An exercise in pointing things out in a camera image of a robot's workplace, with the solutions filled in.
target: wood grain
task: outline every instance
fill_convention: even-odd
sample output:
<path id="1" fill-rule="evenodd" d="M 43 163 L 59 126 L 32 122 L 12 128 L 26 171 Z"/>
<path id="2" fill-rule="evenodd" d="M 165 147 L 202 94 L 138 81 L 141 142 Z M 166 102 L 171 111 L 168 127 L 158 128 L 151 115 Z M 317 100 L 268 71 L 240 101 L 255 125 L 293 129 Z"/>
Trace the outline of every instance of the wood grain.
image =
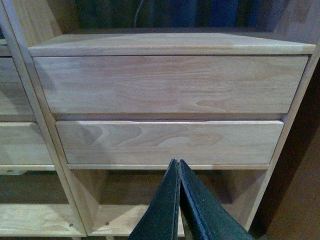
<path id="1" fill-rule="evenodd" d="M 73 0 L 4 0 L 9 13 L 16 14 L 21 33 L 28 46 L 33 46 L 73 31 L 78 16 Z"/>
<path id="2" fill-rule="evenodd" d="M 280 121 L 129 122 L 56 124 L 69 164 L 268 164 Z"/>
<path id="3" fill-rule="evenodd" d="M 30 47 L 33 57 L 111 55 L 307 55 L 315 45 L 226 33 L 65 34 Z"/>
<path id="4" fill-rule="evenodd" d="M 55 172 L 0 176 L 0 236 L 80 236 Z"/>
<path id="5" fill-rule="evenodd" d="M 33 111 L 11 57 L 0 57 L 0 115 L 3 117 L 33 116 Z"/>
<path id="6" fill-rule="evenodd" d="M 0 123 L 1 165 L 52 165 L 36 123 Z"/>
<path id="7" fill-rule="evenodd" d="M 35 57 L 55 114 L 286 113 L 307 56 Z"/>
<path id="8" fill-rule="evenodd" d="M 0 204 L 2 237 L 84 237 L 72 222 L 68 204 Z"/>

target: wooden side panel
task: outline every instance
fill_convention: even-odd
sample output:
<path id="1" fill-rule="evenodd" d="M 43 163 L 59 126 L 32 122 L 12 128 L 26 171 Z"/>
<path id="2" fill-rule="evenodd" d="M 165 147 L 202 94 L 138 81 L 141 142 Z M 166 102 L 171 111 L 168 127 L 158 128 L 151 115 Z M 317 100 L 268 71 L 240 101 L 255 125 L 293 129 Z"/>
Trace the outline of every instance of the wooden side panel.
<path id="1" fill-rule="evenodd" d="M 286 113 L 307 56 L 35 57 L 50 110 Z"/>
<path id="2" fill-rule="evenodd" d="M 3 4 L 9 15 L 16 15 L 19 19 L 29 46 L 78 27 L 78 16 L 73 0 L 3 0 Z"/>
<path id="3" fill-rule="evenodd" d="M 233 212 L 229 213 L 248 231 L 252 222 L 250 213 L 259 193 L 266 170 L 222 171 L 229 190 Z"/>
<path id="4" fill-rule="evenodd" d="M 0 57 L 0 116 L 33 115 L 11 57 Z"/>
<path id="5" fill-rule="evenodd" d="M 320 2 L 318 0 L 274 1 L 274 8 L 283 12 L 274 32 L 294 42 L 316 44 L 320 37 Z M 272 17 L 277 17 L 274 10 Z"/>
<path id="6" fill-rule="evenodd" d="M 0 123 L 0 165 L 52 165 L 35 123 Z"/>
<path id="7" fill-rule="evenodd" d="M 129 122 L 56 124 L 70 164 L 268 164 L 280 121 Z"/>

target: light wood panel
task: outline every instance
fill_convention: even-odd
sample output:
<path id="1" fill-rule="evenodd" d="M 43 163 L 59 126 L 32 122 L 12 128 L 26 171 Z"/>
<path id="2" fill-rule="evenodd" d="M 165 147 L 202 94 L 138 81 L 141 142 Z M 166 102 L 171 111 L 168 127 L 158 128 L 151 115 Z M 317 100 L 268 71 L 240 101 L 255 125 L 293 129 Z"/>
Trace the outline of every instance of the light wood panel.
<path id="1" fill-rule="evenodd" d="M 28 46 L 73 31 L 78 26 L 73 0 L 3 0 L 8 12 L 15 12 Z"/>
<path id="2" fill-rule="evenodd" d="M 0 57 L 0 115 L 10 120 L 33 116 L 25 90 L 11 57 Z"/>
<path id="3" fill-rule="evenodd" d="M 1 165 L 52 165 L 37 124 L 0 123 Z"/>
<path id="4" fill-rule="evenodd" d="M 232 198 L 232 216 L 248 231 L 249 218 L 255 199 L 265 179 L 266 170 L 226 170 L 222 171 L 225 185 Z"/>
<path id="5" fill-rule="evenodd" d="M 0 175 L 1 237 L 83 236 L 55 172 Z"/>
<path id="6" fill-rule="evenodd" d="M 0 39 L 0 57 L 10 57 L 11 52 L 5 39 Z"/>
<path id="7" fill-rule="evenodd" d="M 70 169 L 166 170 L 169 164 L 68 164 Z M 267 170 L 269 164 L 190 164 L 192 170 Z"/>
<path id="8" fill-rule="evenodd" d="M 129 122 L 56 124 L 70 164 L 268 164 L 280 121 Z"/>
<path id="9" fill-rule="evenodd" d="M 286 113 L 307 56 L 35 57 L 51 112 Z"/>
<path id="10" fill-rule="evenodd" d="M 30 47 L 34 57 L 110 55 L 300 55 L 312 44 L 226 33 L 65 34 Z"/>
<path id="11" fill-rule="evenodd" d="M 55 171 L 54 165 L 0 165 L 0 171 Z"/>
<path id="12" fill-rule="evenodd" d="M 277 6 L 278 2 L 282 1 L 274 1 L 274 5 Z M 274 32 L 290 41 L 316 44 L 320 37 L 319 13 L 318 0 L 290 0 L 285 5 Z"/>
<path id="13" fill-rule="evenodd" d="M 143 204 L 101 205 L 96 216 L 98 220 L 94 226 L 96 230 L 89 233 L 89 236 L 129 236 L 147 209 L 148 205 Z M 181 213 L 179 213 L 178 237 L 184 235 Z"/>
<path id="14" fill-rule="evenodd" d="M 72 222 L 68 204 L 0 204 L 2 237 L 84 237 Z"/>

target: wooden frame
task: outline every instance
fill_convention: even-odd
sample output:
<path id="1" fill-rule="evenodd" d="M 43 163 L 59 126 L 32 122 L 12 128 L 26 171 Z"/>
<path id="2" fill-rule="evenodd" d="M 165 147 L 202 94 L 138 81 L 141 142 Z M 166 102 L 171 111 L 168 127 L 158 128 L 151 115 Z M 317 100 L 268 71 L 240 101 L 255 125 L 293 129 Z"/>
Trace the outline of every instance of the wooden frame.
<path id="1" fill-rule="evenodd" d="M 114 55 L 307 55 L 308 61 L 295 92 L 288 112 L 264 114 L 228 114 L 217 116 L 201 115 L 197 120 L 281 120 L 284 123 L 279 140 L 269 164 L 254 165 L 219 165 L 199 164 L 197 169 L 223 169 L 228 189 L 235 201 L 233 206 L 245 229 L 249 229 L 261 198 L 270 180 L 283 145 L 286 141 L 299 105 L 307 89 L 315 66 L 320 57 L 320 4 L 316 0 L 291 0 L 283 5 L 282 1 L 265 1 L 258 21 L 258 28 L 271 32 L 246 32 L 237 30 L 219 32 L 192 33 L 163 32 L 140 34 L 119 32 L 83 34 L 78 30 L 77 13 L 72 0 L 2 0 L 0 6 L 1 27 L 5 27 L 5 36 L 12 52 L 12 57 L 20 74 L 22 84 L 29 98 L 32 110 L 50 156 L 68 197 L 78 223 L 89 235 L 119 236 L 127 232 L 112 230 L 111 225 L 102 227 L 97 219 L 112 213 L 101 204 L 100 189 L 112 183 L 107 170 L 93 169 L 163 169 L 164 164 L 157 165 L 78 165 L 68 164 L 63 145 L 56 129 L 56 121 L 61 119 L 105 120 L 104 113 L 53 114 L 42 87 L 33 57 L 83 57 Z M 175 115 L 173 119 L 188 118 L 190 115 Z M 135 221 L 143 214 L 133 216 Z"/>

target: wooden shelf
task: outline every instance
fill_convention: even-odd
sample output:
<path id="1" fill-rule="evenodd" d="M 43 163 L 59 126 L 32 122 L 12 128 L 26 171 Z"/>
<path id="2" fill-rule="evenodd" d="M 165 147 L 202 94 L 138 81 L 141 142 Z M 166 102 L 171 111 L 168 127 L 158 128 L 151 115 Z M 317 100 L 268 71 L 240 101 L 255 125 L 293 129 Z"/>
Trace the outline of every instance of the wooden shelf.
<path id="1" fill-rule="evenodd" d="M 90 236 L 129 236 L 148 205 L 101 205 L 96 216 L 94 229 Z M 185 235 L 181 219 L 178 220 L 178 237 Z"/>
<path id="2" fill-rule="evenodd" d="M 55 172 L 0 175 L 0 196 L 0 237 L 83 236 Z"/>
<path id="3" fill-rule="evenodd" d="M 54 165 L 0 165 L 0 171 L 55 171 Z"/>
<path id="4" fill-rule="evenodd" d="M 2 237 L 81 237 L 68 204 L 0 204 Z"/>
<path id="5" fill-rule="evenodd" d="M 70 169 L 166 170 L 168 164 L 68 164 Z M 190 164 L 192 170 L 267 170 L 269 164 Z"/>
<path id="6" fill-rule="evenodd" d="M 99 199 L 98 207 L 92 211 L 95 215 L 92 231 L 88 234 L 90 236 L 128 236 L 146 212 L 164 172 L 163 170 L 110 170 L 100 171 L 100 173 L 92 171 L 92 176 L 101 179 L 96 180 L 100 183 L 88 183 L 85 180 L 82 182 L 86 188 L 86 200 L 92 203 L 92 196 Z M 226 211 L 244 227 L 265 172 L 264 170 L 196 171 L 198 177 Z M 181 216 L 178 235 L 180 237 L 184 235 Z"/>
<path id="7" fill-rule="evenodd" d="M 309 55 L 315 48 L 313 44 L 267 39 L 255 33 L 111 33 L 63 34 L 29 47 L 29 52 L 33 57 Z"/>

